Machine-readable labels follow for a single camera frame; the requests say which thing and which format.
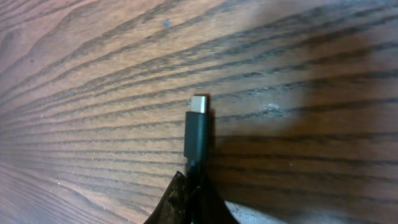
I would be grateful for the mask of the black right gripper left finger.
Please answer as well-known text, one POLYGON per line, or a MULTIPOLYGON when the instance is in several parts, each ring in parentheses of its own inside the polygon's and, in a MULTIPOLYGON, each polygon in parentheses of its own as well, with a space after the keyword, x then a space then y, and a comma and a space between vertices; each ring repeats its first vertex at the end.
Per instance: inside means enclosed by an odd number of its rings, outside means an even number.
POLYGON ((188 179, 177 171, 155 210, 144 224, 183 224, 186 221, 188 179))

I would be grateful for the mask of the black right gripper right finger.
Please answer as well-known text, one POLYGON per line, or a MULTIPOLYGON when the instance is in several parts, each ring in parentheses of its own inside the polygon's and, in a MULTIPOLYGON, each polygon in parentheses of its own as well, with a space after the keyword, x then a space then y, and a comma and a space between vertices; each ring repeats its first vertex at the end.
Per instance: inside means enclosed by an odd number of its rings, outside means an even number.
POLYGON ((205 175, 194 194, 194 223, 196 224, 238 224, 224 200, 205 175))

